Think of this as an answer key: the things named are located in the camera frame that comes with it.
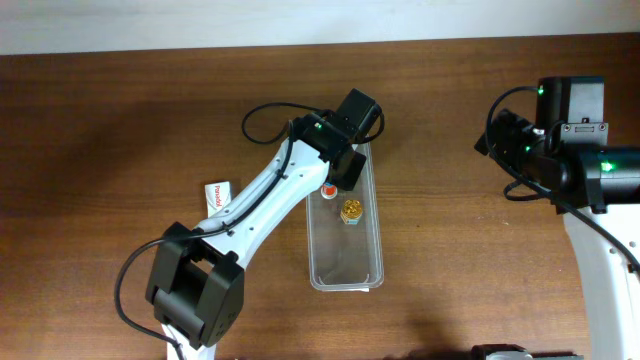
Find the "small jar gold lid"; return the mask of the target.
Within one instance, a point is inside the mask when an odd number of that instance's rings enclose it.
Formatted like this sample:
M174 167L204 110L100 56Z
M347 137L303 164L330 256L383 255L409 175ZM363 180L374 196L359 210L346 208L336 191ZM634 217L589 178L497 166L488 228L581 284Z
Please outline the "small jar gold lid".
M347 199L340 211L340 218L347 225L357 225L363 212L363 206L359 200Z

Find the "orange tablet tube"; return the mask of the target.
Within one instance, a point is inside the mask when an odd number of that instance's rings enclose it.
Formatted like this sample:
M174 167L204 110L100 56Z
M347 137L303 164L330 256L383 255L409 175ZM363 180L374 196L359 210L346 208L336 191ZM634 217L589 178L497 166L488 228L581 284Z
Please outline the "orange tablet tube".
M331 183L324 183L320 188L321 196L326 200L334 199L338 194L338 188Z

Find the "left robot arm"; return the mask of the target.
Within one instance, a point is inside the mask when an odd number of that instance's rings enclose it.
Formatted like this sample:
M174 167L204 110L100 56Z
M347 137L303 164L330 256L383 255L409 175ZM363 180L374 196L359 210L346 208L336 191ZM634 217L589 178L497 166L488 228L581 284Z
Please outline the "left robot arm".
M325 184L352 189L367 158L315 114L288 136L259 175L216 214L189 229L172 224L156 242L145 298L174 359L211 359L244 305L245 271L262 243Z

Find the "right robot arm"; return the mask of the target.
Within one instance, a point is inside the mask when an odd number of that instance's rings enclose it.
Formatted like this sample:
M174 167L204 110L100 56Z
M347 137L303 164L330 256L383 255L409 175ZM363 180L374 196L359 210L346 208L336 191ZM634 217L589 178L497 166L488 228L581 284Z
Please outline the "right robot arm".
M546 199L563 218L578 264L595 359L639 356L639 149L611 146L598 76L545 77L529 121L489 108L474 148L527 200Z

